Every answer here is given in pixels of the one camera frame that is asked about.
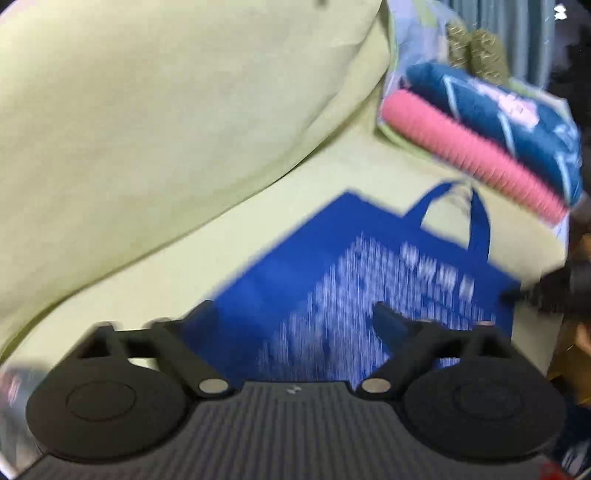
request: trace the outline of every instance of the blue tote bag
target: blue tote bag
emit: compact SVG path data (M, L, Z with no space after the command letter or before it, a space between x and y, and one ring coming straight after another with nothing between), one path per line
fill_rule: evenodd
M476 190L467 249L421 228L456 183L438 185L404 216L341 195L218 295L215 327L187 322L183 339L236 386L355 388L392 353L371 325L377 301L452 329L490 320L510 336L513 311L498 299L519 282L488 263L491 226Z

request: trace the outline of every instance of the black circular disc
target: black circular disc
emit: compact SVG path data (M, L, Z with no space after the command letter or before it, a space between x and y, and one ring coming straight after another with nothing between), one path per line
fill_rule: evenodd
M53 455L78 461L120 459L162 442L186 409L166 375L113 358L56 368L27 404L33 436Z
M423 375L403 403L411 426L431 447L482 461L541 450L565 417L562 397L532 367L490 357Z

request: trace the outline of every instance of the blue blanket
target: blue blanket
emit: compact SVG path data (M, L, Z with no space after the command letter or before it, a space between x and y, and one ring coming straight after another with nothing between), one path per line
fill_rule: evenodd
M568 205L582 192L579 130L548 105L437 63L410 66L410 89L504 148Z

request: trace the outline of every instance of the pink pillow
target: pink pillow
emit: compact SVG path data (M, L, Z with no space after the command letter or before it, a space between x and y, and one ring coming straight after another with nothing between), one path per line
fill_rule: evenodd
M559 223L567 208L538 177L486 140L408 90L388 95L382 105L388 125L409 140L459 170L482 180L506 197L552 224Z

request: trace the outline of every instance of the silver screw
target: silver screw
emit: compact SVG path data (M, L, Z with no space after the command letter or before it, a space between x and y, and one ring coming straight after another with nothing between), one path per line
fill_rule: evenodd
M199 390L209 395L224 393L228 388L230 388L228 382L221 378L208 378L199 384Z
M367 393L386 393L392 384L383 378L368 378L361 383L361 388Z

